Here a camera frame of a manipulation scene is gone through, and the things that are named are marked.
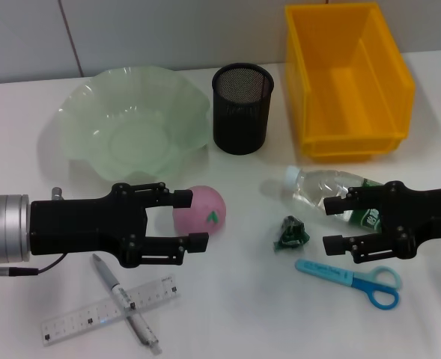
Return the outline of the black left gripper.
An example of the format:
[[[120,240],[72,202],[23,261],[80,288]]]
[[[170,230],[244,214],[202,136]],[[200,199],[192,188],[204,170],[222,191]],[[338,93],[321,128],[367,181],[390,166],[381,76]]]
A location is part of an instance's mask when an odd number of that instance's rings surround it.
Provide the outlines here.
[[[183,264],[186,253],[204,253],[208,233],[178,237],[146,234],[146,210],[158,206],[189,208],[193,192],[170,192],[163,182],[117,183],[104,197],[39,200],[30,205],[29,243],[35,256],[102,251],[124,268]]]

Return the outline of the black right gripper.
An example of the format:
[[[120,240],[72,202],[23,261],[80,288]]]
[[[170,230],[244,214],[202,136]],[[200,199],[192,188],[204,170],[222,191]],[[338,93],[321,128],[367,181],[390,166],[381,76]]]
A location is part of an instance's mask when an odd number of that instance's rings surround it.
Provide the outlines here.
[[[361,236],[324,236],[327,256],[345,255],[353,261],[392,257],[412,259],[421,244],[441,239],[441,189],[416,191],[400,181],[369,187],[351,187],[344,197],[323,200],[327,215],[379,209],[383,233]]]

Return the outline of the pink toy peach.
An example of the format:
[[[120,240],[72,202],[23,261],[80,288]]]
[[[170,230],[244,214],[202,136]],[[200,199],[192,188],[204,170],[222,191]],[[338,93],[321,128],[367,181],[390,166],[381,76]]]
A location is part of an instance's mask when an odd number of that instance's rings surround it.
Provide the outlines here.
[[[226,205],[220,193],[209,186],[197,185],[189,188],[193,197],[189,208],[173,209],[174,228],[178,234],[219,232],[226,219]]]

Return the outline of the clear water bottle green label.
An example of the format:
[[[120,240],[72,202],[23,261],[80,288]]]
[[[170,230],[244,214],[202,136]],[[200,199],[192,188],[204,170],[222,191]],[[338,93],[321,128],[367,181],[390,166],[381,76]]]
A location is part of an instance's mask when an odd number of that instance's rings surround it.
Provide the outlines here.
[[[294,200],[326,214],[323,200],[328,197],[345,198],[352,187],[371,187],[380,183],[356,174],[335,171],[305,171],[303,168],[288,166],[285,171],[285,188]],[[347,210],[333,215],[339,221],[367,231],[380,232],[380,212],[377,209]]]

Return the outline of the green plastic wrapper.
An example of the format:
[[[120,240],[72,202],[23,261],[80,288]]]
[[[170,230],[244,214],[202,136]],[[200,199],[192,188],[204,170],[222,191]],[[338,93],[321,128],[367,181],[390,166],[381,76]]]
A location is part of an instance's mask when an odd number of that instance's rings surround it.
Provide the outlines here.
[[[305,224],[293,215],[283,219],[278,239],[273,243],[275,252],[297,249],[309,242],[310,236],[305,231]]]

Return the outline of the blue scissors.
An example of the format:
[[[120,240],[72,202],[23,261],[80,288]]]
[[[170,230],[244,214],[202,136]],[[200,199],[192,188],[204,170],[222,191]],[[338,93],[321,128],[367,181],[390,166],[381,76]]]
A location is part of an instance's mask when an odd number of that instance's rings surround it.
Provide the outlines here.
[[[303,259],[298,259],[294,266],[299,272],[364,292],[368,296],[369,301],[380,310],[391,310],[400,301],[398,290],[403,286],[401,277],[395,270],[386,266],[377,266],[369,272],[359,272]],[[378,277],[382,273],[390,274],[393,283],[379,280]],[[392,296],[392,302],[390,304],[381,304],[375,298],[376,292]]]

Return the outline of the grey pen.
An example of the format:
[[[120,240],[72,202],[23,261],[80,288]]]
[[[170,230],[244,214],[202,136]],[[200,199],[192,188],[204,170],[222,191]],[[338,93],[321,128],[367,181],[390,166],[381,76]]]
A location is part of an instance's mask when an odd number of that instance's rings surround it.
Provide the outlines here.
[[[112,292],[116,304],[124,311],[126,321],[133,330],[133,333],[138,337],[142,345],[148,347],[154,355],[159,355],[162,352],[159,347],[159,340],[138,311],[135,302],[99,256],[93,254],[92,260],[100,278]]]

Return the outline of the green glass fruit plate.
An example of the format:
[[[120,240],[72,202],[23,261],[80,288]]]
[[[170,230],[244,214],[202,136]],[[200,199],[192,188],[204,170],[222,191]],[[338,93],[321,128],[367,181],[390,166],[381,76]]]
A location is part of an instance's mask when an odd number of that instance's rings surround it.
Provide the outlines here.
[[[120,182],[177,170],[208,144],[209,110],[204,92],[179,72],[122,67],[78,86],[55,121],[68,159]]]

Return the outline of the black mesh pen holder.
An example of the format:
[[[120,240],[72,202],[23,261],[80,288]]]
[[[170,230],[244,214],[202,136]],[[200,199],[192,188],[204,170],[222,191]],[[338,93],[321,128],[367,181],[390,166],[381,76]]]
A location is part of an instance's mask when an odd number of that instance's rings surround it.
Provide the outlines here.
[[[273,77],[263,67],[234,63],[212,79],[213,140],[226,153],[243,156],[266,139]]]

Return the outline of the transparent plastic ruler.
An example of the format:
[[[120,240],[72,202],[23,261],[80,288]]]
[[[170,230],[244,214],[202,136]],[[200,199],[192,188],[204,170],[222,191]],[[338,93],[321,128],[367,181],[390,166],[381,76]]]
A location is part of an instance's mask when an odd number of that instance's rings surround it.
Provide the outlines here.
[[[129,304],[122,304],[119,295],[111,294],[101,301],[46,320],[40,326],[43,345],[51,346],[160,307],[177,298],[179,289],[171,274],[128,289],[126,294]]]

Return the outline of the yellow plastic bin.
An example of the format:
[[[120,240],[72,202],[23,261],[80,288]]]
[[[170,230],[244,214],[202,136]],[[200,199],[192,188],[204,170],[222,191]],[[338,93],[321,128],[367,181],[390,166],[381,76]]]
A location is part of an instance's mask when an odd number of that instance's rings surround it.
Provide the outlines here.
[[[299,152],[359,162],[408,136],[415,82],[376,3],[291,4],[285,81]]]

